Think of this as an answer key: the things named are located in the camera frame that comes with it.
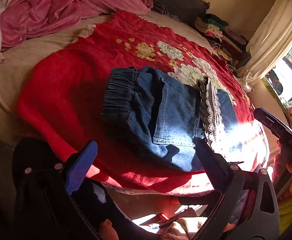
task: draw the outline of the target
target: curtain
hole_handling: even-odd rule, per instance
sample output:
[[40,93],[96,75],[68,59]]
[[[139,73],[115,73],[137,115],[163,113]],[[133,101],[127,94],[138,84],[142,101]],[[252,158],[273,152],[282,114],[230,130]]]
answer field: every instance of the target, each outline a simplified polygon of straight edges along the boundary
[[292,47],[292,0],[276,0],[249,41],[249,62],[237,70],[243,82],[254,86]]

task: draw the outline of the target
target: back pocket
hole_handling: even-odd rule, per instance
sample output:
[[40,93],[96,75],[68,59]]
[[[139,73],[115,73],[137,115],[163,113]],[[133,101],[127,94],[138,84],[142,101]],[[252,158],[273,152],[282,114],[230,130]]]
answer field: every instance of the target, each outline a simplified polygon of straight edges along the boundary
[[162,82],[165,85],[153,143],[194,147],[193,138],[197,136],[199,125],[194,108],[173,87],[164,80]]

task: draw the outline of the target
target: floor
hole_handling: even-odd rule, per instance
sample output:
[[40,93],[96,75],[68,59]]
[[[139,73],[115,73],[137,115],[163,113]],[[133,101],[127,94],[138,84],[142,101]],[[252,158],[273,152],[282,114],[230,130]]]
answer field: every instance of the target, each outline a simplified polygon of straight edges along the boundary
[[[16,197],[12,179],[12,155],[13,148],[0,141],[0,208],[10,225],[13,224]],[[109,190],[109,194],[131,219],[150,214],[164,214],[171,217],[180,207],[179,204],[171,204],[170,197],[164,195],[127,195],[113,190]]]

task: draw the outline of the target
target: blue textured pad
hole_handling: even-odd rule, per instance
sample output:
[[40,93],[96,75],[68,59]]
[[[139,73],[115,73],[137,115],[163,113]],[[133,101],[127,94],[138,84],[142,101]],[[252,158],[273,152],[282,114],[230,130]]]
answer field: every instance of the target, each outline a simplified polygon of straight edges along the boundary
[[66,191],[69,195],[79,189],[90,166],[97,157],[98,146],[95,141],[90,141],[82,150],[74,165],[67,173]]

